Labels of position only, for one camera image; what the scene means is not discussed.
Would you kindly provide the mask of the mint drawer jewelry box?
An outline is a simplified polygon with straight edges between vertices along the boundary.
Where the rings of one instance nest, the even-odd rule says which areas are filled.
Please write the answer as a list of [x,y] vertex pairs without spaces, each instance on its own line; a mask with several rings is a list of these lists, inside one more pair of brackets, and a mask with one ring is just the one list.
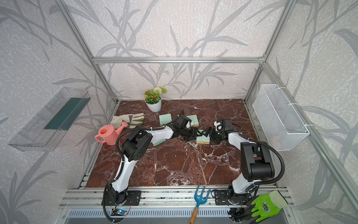
[[205,136],[204,134],[199,134],[203,132],[203,130],[198,130],[197,137],[196,137],[196,143],[197,144],[210,144],[210,136],[209,134]]

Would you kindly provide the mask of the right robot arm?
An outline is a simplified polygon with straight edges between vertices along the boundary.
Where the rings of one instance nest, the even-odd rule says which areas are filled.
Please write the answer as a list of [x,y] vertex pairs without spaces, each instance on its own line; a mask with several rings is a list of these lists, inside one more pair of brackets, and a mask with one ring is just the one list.
[[226,190],[214,190],[216,205],[245,204],[256,196],[262,185],[276,183],[285,172],[281,155],[268,143],[245,137],[234,130],[230,119],[214,122],[214,127],[203,131],[216,144],[227,141],[240,151],[241,174]]

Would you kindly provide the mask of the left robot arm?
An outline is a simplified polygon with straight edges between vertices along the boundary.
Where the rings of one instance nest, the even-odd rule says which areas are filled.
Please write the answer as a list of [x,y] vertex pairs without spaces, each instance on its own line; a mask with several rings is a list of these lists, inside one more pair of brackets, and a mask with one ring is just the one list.
[[105,186],[101,205],[105,207],[124,204],[130,197],[127,191],[133,169],[150,144],[180,136],[184,141],[191,141],[202,136],[202,133],[193,127],[191,119],[181,114],[174,121],[161,127],[137,127],[120,134],[115,141],[115,146],[121,156],[121,163],[115,178]]

